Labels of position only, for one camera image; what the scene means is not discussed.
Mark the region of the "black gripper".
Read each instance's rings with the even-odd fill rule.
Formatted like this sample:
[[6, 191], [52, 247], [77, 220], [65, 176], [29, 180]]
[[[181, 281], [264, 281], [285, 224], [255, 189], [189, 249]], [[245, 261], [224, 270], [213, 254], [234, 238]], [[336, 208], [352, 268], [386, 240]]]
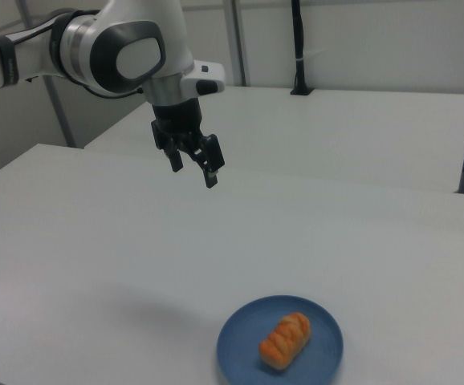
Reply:
[[183, 168], [179, 149], [191, 152], [191, 159], [203, 172], [207, 188], [218, 183], [218, 170], [225, 165], [216, 135], [201, 133], [201, 107], [198, 99], [190, 99], [172, 106], [153, 105], [154, 141], [163, 150], [173, 172]]

